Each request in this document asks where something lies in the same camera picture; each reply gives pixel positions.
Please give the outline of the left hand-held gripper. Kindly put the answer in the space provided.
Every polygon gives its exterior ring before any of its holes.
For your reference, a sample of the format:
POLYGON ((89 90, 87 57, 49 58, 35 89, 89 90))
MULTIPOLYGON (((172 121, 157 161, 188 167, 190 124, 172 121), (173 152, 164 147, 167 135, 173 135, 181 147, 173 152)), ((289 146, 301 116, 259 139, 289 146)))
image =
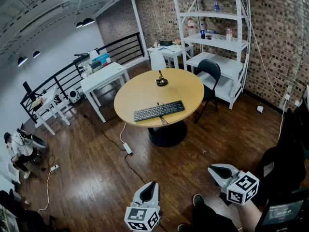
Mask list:
POLYGON ((161 218, 159 184, 156 181, 145 184, 135 192, 133 201, 126 208, 126 225, 132 231, 152 231, 161 218))

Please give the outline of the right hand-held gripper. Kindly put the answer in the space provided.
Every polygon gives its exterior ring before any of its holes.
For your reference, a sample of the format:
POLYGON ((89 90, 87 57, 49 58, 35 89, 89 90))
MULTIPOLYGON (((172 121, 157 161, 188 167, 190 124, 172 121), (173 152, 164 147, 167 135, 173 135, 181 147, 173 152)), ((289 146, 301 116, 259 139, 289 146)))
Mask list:
POLYGON ((250 172, 239 172, 231 164, 220 163, 210 165, 208 171, 220 188, 223 188, 236 175, 226 189, 226 199, 229 202, 244 205, 257 194, 259 179, 250 172))

